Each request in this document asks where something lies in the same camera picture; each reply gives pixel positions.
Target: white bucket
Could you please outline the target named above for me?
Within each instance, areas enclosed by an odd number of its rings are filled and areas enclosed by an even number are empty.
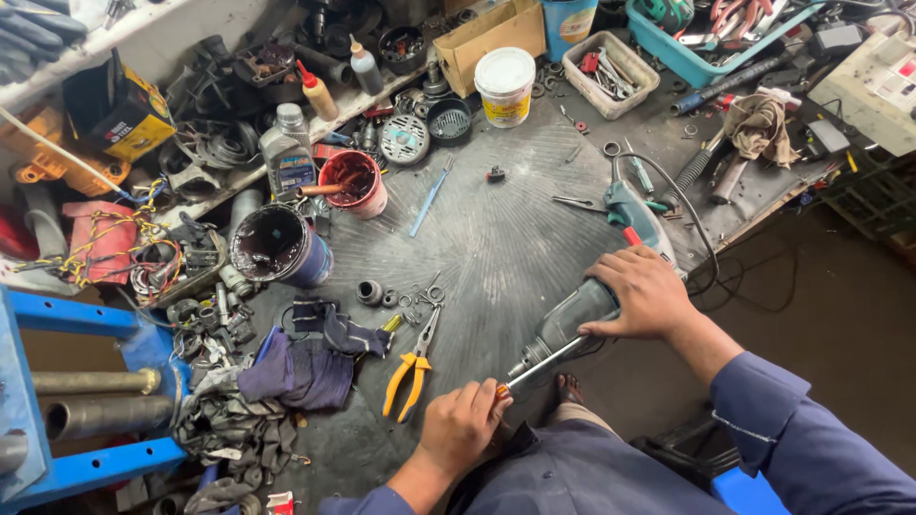
[[[534,74],[534,58],[515,47],[495,49],[477,62],[474,86],[492,126],[511,128],[528,118]]]

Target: blue work uniform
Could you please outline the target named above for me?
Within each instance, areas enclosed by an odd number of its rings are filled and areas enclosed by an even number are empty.
[[[916,514],[916,481],[826,408],[811,384],[749,352],[715,376],[715,416],[795,515]],[[326,499],[321,515],[412,515],[387,486],[363,499]],[[664,465],[592,422],[523,425],[504,455],[455,490],[450,513],[472,515],[733,513]]]

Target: plastic bottle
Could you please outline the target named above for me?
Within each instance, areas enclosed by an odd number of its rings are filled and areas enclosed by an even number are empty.
[[[309,122],[302,114],[302,108],[295,104],[280,104],[277,106],[277,126],[280,132],[289,136],[299,144],[308,147],[311,145],[309,139]]]
[[[299,65],[299,71],[302,72],[302,92],[309,99],[311,106],[315,108],[315,113],[325,122],[331,122],[336,119],[337,104],[334,103],[334,99],[328,93],[328,88],[324,85],[324,81],[315,77],[314,74],[308,73],[300,60],[296,60],[296,64]]]
[[[275,197],[297,186],[311,186],[318,182],[309,147],[283,134],[280,127],[268,129],[257,144],[264,154],[267,182]]]
[[[353,52],[350,66],[356,72],[356,79],[363,88],[363,93],[372,96],[382,93],[385,85],[382,82],[382,72],[376,66],[376,58],[372,57],[371,52],[365,51],[363,45],[356,42],[353,34],[350,35],[350,41],[353,43],[350,45],[350,51]]]

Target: workbench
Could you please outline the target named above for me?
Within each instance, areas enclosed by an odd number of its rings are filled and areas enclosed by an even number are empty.
[[[401,362],[399,355],[413,349],[431,312],[429,304],[421,303],[420,324],[398,328],[387,359],[366,356],[357,364],[354,391],[343,409],[306,414],[308,426],[299,429],[294,451],[308,456],[311,465],[290,463],[272,485],[262,488],[292,490],[304,503],[304,512],[314,512],[321,499],[333,495],[361,497],[384,484],[413,451],[425,405],[433,398],[471,380],[505,379],[521,358],[523,345],[532,341],[537,322],[581,284],[583,270],[602,253],[627,246],[601,214],[572,209],[551,196],[599,199],[610,182],[610,161],[600,150],[607,141],[626,149],[626,137],[637,153],[656,160],[673,177],[722,126],[721,114],[705,116],[712,111],[708,107],[694,118],[672,118],[673,79],[673,74],[663,73],[661,86],[647,101],[615,122],[600,118],[566,82],[563,96],[532,101],[529,119],[513,129],[491,127],[478,111],[467,145],[436,149],[402,170],[389,168],[383,176],[388,205],[377,218],[359,221],[335,212],[325,238],[334,254],[332,275],[310,291],[270,284],[249,302],[257,330],[266,334],[271,325],[281,325],[293,339],[302,336],[292,331],[288,309],[296,294],[339,299],[342,312],[355,323],[380,327],[395,310],[360,304],[355,296],[360,281],[374,279],[398,295],[412,295],[414,283],[426,288],[440,271],[436,284],[445,290],[445,306],[428,354],[432,372],[408,423],[394,419],[409,393],[412,374],[398,391],[392,416],[382,417],[385,389]],[[560,104],[589,126],[587,137],[561,115]],[[698,133],[682,139],[688,124]],[[582,149],[576,158],[564,163],[577,146]],[[453,168],[416,237],[410,237],[408,231],[449,154],[455,158]],[[732,204],[715,206],[706,200],[709,171],[687,191],[717,249],[803,192],[826,166],[801,164],[787,170],[765,168],[766,162],[748,165]],[[495,165],[507,171],[506,179],[487,183],[485,174]],[[651,166],[646,169],[657,197],[665,182]],[[641,192],[635,177],[628,178]],[[691,222],[689,215],[663,222],[678,265],[688,272],[706,258]],[[507,422],[536,422],[549,391],[519,395]]]

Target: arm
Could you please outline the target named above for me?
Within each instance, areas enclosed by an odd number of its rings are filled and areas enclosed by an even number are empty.
[[[413,455],[365,499],[325,499],[322,515],[426,515],[483,453],[512,398],[496,401],[496,380],[472,381],[434,399]]]
[[[653,250],[601,256],[586,275],[615,291],[621,316],[580,333],[667,341],[710,386],[714,417],[728,427],[742,469],[762,471],[790,512],[916,512],[916,482],[808,399],[810,384],[745,352],[697,312]]]

